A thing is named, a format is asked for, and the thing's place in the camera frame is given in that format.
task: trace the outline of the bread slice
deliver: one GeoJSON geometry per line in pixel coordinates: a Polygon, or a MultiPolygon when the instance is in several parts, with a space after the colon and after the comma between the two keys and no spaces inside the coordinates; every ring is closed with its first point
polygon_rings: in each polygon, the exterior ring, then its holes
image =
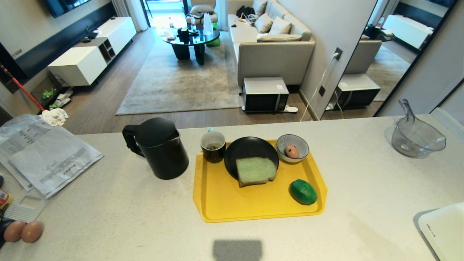
{"type": "Polygon", "coordinates": [[[235,160],[240,187],[265,184],[273,181],[277,175],[277,169],[272,160],[268,158],[253,157],[239,158],[235,160]]]}

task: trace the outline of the countertop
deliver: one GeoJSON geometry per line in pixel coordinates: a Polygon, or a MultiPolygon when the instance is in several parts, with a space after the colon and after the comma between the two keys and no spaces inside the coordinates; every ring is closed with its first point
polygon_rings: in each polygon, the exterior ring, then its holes
{"type": "MultiPolygon", "coordinates": [[[[122,134],[79,135],[105,154],[53,197],[33,244],[6,243],[2,260],[321,260],[434,261],[414,221],[418,213],[464,201],[464,144],[432,115],[419,116],[447,137],[427,158],[389,143],[395,120],[378,117],[217,127],[228,141],[303,137],[328,188],[321,215],[205,223],[193,202],[195,156],[209,128],[183,129],[186,172],[160,180],[122,134]]],[[[7,175],[3,189],[17,194],[7,175]]]]}

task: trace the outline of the mirror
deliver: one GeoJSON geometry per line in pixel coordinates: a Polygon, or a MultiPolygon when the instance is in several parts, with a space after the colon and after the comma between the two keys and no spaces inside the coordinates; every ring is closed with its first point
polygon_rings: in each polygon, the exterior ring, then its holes
{"type": "Polygon", "coordinates": [[[456,0],[378,0],[322,120],[372,117],[456,0]]]}

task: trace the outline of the measuring cup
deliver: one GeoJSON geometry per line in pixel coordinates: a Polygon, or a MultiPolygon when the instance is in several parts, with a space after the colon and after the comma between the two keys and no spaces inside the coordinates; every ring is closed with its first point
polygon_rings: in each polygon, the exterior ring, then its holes
{"type": "Polygon", "coordinates": [[[396,122],[392,145],[408,157],[423,157],[446,146],[446,137],[429,124],[417,119],[406,99],[398,101],[406,117],[396,122]]]}

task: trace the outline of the small bowl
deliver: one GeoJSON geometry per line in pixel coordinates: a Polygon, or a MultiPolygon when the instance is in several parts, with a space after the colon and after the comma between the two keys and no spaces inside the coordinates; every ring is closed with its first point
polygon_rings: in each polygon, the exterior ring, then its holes
{"type": "Polygon", "coordinates": [[[279,158],[289,163],[300,162],[309,154],[308,144],[302,138],[298,137],[297,135],[293,135],[293,134],[285,134],[285,135],[280,136],[280,138],[277,140],[276,150],[277,150],[277,154],[279,155],[279,158]],[[298,152],[300,153],[300,157],[299,158],[288,157],[285,154],[285,147],[287,145],[295,146],[298,149],[298,152]]]}

